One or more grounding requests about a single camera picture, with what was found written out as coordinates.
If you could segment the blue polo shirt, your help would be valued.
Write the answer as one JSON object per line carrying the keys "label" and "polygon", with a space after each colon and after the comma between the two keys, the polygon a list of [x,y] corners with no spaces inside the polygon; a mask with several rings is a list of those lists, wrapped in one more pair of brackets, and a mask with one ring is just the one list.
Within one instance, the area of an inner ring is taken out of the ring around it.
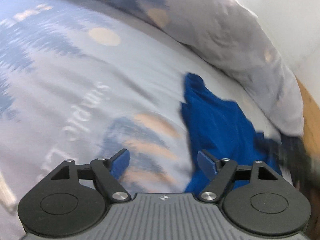
{"label": "blue polo shirt", "polygon": [[197,160],[200,150],[207,150],[217,159],[229,158],[239,165],[261,160],[281,174],[276,160],[257,145],[259,140],[269,142],[269,139],[254,129],[236,102],[218,98],[205,87],[200,76],[192,73],[184,78],[184,99],[181,114],[188,129],[195,167],[186,192],[198,195],[210,182]]}

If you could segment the patterned grey bed sheet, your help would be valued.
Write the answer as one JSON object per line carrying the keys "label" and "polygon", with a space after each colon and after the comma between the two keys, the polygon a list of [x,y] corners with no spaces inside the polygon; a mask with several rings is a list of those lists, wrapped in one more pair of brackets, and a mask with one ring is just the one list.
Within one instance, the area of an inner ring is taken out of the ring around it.
{"label": "patterned grey bed sheet", "polygon": [[66,159],[127,148],[127,191],[183,192],[186,73],[278,139],[240,85],[153,26],[97,0],[1,0],[1,239],[24,235],[15,204]]}

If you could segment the patterned grey duvet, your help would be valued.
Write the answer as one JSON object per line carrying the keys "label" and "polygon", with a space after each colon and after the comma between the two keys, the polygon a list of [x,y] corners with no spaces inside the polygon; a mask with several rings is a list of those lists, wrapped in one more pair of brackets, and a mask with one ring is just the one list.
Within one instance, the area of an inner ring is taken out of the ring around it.
{"label": "patterned grey duvet", "polygon": [[303,100],[293,72],[236,0],[100,0],[161,29],[234,78],[282,133],[303,134]]}

